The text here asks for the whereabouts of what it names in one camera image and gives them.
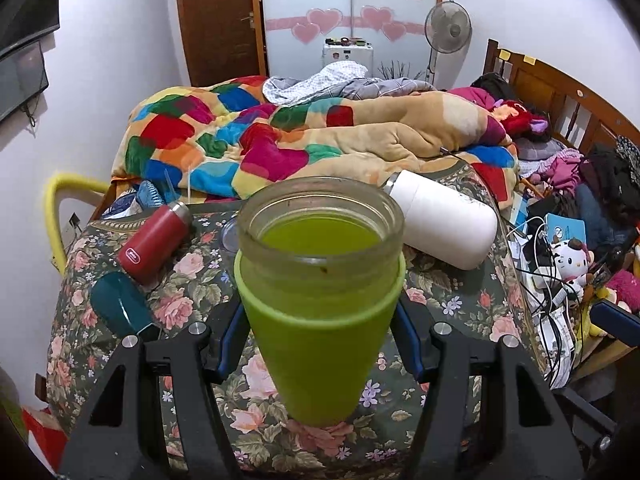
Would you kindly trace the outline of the green sleeved glass cup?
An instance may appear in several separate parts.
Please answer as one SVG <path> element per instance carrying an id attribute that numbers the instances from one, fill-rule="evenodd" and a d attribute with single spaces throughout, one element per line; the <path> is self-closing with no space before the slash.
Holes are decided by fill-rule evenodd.
<path id="1" fill-rule="evenodd" d="M 404 284 L 404 215 L 374 185 L 309 177 L 256 192 L 236 222 L 236 287 L 288 414 L 313 427 L 342 422 Z"/>

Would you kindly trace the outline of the clear glass cup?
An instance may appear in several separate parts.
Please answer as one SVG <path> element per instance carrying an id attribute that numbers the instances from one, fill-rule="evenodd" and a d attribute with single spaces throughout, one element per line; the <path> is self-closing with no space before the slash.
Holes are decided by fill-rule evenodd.
<path id="1" fill-rule="evenodd" d="M 221 247 L 225 252 L 230 255 L 235 255 L 240 246 L 238 222 L 233 217 L 227 221 L 220 230 L 220 242 Z"/>

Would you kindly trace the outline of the floral dark green quilt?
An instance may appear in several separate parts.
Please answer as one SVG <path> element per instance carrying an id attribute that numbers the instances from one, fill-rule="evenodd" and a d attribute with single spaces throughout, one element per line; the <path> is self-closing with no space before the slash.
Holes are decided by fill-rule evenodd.
<path id="1" fill-rule="evenodd" d="M 401 245 L 411 218 L 451 258 L 488 249 L 500 226 L 493 206 L 408 171 L 382 188 L 334 177 L 269 185 L 236 215 L 231 297 L 168 338 L 131 271 L 101 273 L 89 298 L 119 343 L 81 408 L 62 476 L 170 478 L 167 376 L 188 477 L 239 479 L 214 385 L 236 369 L 248 338 L 294 422 L 324 431 L 355 411 L 392 336 L 406 371 L 430 386 L 404 478 L 549 477 L 549 445 L 570 443 L 550 391 L 518 336 L 471 337 L 409 296 Z"/>

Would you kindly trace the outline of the red thermos bottle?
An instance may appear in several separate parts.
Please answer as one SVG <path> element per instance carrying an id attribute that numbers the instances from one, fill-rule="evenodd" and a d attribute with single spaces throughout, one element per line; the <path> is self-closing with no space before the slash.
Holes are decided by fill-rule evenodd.
<path id="1" fill-rule="evenodd" d="M 117 255 L 119 264 L 139 284 L 150 284 L 188 237 L 191 226 L 192 214 L 183 202 L 160 206 L 122 246 Z"/>

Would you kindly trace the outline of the blue patterned cloth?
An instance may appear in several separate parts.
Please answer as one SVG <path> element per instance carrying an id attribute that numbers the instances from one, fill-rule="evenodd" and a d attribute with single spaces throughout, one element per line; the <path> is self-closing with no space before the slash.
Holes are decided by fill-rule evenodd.
<path id="1" fill-rule="evenodd" d="M 106 208 L 101 219 L 121 219 L 142 211 L 155 209 L 165 205 L 162 194 L 157 187 L 148 180 L 143 180 L 133 188 L 117 196 L 111 206 Z"/>

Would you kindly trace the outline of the red box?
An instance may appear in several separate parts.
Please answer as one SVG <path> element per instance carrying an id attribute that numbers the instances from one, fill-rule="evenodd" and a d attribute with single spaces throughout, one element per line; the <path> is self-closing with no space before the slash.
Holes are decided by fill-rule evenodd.
<path id="1" fill-rule="evenodd" d="M 22 419 L 30 450 L 48 471 L 56 474 L 67 443 L 58 420 L 47 408 L 38 411 L 28 406 L 22 407 Z"/>

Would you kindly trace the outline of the hello kitty plush toy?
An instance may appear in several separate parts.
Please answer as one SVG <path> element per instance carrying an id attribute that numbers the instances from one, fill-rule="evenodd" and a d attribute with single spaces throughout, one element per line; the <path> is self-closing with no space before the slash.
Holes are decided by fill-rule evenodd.
<path id="1" fill-rule="evenodd" d="M 590 266 L 593 252 L 579 238 L 560 240 L 551 245 L 555 265 L 555 276 L 563 283 L 562 291 L 567 297 L 582 302 L 585 288 L 592 281 Z"/>

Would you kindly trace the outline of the pile of clothes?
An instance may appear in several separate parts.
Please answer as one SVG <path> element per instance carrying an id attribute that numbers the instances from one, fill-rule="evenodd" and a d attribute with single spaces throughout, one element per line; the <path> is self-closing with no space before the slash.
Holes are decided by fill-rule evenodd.
<path id="1" fill-rule="evenodd" d="M 510 84 L 487 73 L 469 87 L 451 90 L 486 110 L 509 107 L 503 121 L 506 133 L 517 141 L 552 141 L 549 117 L 520 101 Z M 562 145 L 538 162 L 529 179 L 540 177 L 553 195 L 572 198 L 585 222 L 590 250 L 596 260 L 625 257 L 639 234 L 639 147 L 624 136 L 613 146 L 594 144 L 589 153 Z"/>

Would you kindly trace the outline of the grey white crumpled cloth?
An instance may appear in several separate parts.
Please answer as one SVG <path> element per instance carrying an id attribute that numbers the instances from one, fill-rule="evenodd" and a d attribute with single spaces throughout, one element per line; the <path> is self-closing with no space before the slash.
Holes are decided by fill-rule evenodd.
<path id="1" fill-rule="evenodd" d="M 262 85 L 262 94 L 271 104 L 291 107 L 321 99 L 362 101 L 380 96 L 408 96 L 413 92 L 434 89 L 432 84 L 420 79 L 368 77 L 366 66 L 354 61 L 338 61 L 302 80 L 269 77 Z"/>

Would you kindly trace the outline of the white appliance box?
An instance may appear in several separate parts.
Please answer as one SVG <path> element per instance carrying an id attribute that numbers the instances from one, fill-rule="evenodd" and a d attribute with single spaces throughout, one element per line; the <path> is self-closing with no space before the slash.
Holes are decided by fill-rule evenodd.
<path id="1" fill-rule="evenodd" d="M 364 66 L 367 75 L 372 75 L 374 49 L 360 38 L 326 38 L 322 49 L 322 66 L 341 61 L 352 61 Z"/>

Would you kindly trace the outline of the wooden headboard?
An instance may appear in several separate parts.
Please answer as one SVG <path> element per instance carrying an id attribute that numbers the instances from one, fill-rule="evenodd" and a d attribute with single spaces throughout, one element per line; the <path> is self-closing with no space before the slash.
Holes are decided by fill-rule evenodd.
<path id="1" fill-rule="evenodd" d="M 488 40 L 484 71 L 497 73 L 520 101 L 549 117 L 552 136 L 584 154 L 594 144 L 613 146 L 619 136 L 639 142 L 639 129 L 585 84 L 532 56 Z"/>

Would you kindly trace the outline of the brown wooden door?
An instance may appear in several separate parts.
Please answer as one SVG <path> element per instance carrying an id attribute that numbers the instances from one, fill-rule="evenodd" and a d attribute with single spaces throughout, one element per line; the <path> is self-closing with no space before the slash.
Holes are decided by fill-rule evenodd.
<path id="1" fill-rule="evenodd" d="M 177 0 L 191 84 L 267 73 L 262 0 Z"/>

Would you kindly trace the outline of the white wardrobe with hearts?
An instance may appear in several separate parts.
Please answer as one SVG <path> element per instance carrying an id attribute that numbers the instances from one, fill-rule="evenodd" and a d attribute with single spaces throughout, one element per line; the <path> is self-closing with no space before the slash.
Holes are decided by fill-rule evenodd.
<path id="1" fill-rule="evenodd" d="M 428 76 L 426 14 L 442 0 L 262 0 L 271 76 L 306 78 L 322 69 L 326 40 L 372 47 L 375 77 Z"/>

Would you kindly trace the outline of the standing electric fan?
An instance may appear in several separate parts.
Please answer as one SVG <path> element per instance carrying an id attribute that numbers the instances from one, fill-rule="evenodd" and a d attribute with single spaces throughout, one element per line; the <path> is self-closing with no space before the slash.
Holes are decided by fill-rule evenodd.
<path id="1" fill-rule="evenodd" d="M 472 35 L 472 22 L 465 8 L 454 0 L 436 3 L 424 22 L 424 37 L 430 46 L 426 68 L 428 82 L 435 84 L 437 57 L 463 49 Z"/>

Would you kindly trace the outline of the wall mounted television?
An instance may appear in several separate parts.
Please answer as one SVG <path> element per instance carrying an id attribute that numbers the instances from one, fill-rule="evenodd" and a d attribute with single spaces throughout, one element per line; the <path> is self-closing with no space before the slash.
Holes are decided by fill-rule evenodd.
<path id="1" fill-rule="evenodd" d="M 23 0 L 1 32 L 1 120 L 18 110 L 32 127 L 31 99 L 49 87 L 41 40 L 60 28 L 60 0 Z"/>

